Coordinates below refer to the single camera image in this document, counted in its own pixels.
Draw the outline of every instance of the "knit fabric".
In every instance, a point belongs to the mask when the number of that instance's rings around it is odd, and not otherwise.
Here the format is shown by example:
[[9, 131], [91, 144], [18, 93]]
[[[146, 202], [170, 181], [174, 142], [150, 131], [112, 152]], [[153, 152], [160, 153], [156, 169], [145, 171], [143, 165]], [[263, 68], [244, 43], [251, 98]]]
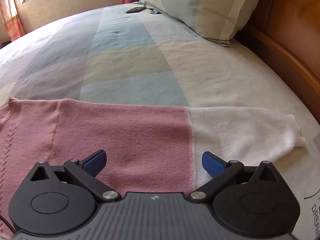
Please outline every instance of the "knit fabric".
[[[304, 146], [293, 116], [262, 108], [131, 106], [71, 99], [17, 100], [0, 108], [0, 213], [38, 160], [62, 165], [103, 149], [99, 180], [119, 191], [185, 192], [210, 177], [205, 150], [247, 165]], [[2, 236], [10, 236], [4, 224]]]

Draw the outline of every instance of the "metal screw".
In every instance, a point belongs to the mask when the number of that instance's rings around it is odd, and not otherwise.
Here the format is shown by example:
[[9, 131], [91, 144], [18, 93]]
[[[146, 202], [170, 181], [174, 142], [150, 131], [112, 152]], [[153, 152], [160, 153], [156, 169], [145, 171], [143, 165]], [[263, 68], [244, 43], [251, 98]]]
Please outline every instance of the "metal screw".
[[119, 196], [118, 192], [115, 192], [115, 191], [106, 191], [102, 194], [102, 196], [106, 199], [115, 199]]
[[204, 199], [206, 194], [202, 191], [194, 191], [190, 194], [193, 199]]

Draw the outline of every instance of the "mattress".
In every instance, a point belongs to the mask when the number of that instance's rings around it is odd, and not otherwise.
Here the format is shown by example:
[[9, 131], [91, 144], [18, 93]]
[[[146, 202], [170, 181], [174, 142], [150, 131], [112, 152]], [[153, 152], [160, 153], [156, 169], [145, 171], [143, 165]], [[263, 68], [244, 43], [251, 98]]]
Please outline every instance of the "mattress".
[[125, 13], [135, 6], [67, 17], [1, 49], [0, 104], [12, 95], [110, 104], [263, 107], [293, 114], [307, 147], [295, 148], [275, 166], [300, 203], [294, 235], [314, 239], [319, 234], [320, 126], [312, 114], [273, 70], [237, 41], [225, 48], [168, 15], [147, 9]]

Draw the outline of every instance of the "wooden headboard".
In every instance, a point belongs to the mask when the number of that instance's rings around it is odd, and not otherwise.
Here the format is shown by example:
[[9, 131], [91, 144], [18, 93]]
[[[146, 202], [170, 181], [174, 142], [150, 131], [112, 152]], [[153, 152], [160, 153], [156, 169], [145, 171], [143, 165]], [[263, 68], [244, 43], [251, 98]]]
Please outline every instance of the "wooden headboard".
[[235, 38], [270, 66], [320, 123], [320, 0], [259, 0]]

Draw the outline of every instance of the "pillowcase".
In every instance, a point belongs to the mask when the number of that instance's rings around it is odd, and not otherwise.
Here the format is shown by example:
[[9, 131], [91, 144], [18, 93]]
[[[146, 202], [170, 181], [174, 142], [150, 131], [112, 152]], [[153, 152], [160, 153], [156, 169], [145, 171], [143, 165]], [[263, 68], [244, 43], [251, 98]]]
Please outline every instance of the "pillowcase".
[[205, 39], [230, 45], [248, 22], [258, 0], [145, 0], [180, 19]]

